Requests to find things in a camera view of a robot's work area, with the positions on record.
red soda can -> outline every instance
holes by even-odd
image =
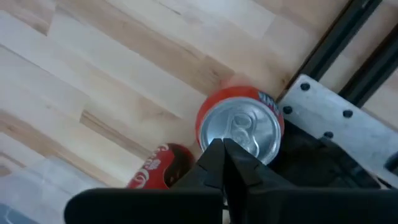
[[[231,86],[206,99],[195,129],[203,151],[214,138],[230,138],[267,165],[279,151],[284,119],[268,94],[253,86]]]
[[[163,144],[148,157],[127,188],[169,189],[192,168],[194,162],[192,153],[186,147]]]

label on can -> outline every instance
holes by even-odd
[[[279,150],[284,119],[271,96],[251,86],[233,86],[206,99],[195,131],[202,150],[214,138],[231,138],[267,164]]]
[[[178,144],[159,146],[137,171],[127,188],[169,189],[192,167],[191,152]]]

can lid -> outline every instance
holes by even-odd
[[[199,137],[202,150],[214,138],[233,139],[267,165],[279,151],[281,130],[277,117],[264,103],[235,97],[219,102],[203,119]]]

